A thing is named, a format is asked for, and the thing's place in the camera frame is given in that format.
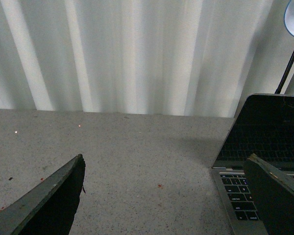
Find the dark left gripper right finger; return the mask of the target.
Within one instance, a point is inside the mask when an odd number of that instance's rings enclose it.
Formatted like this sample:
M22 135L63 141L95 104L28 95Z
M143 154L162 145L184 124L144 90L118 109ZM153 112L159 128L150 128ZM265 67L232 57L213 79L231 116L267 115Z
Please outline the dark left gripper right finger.
M294 178L251 154L244 172L269 235L294 235Z

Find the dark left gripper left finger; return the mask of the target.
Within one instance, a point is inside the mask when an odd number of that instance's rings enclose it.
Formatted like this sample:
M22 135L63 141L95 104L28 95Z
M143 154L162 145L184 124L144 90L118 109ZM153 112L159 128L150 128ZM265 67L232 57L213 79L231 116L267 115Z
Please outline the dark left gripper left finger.
M0 235L67 235L83 190L86 164L78 154L0 212Z

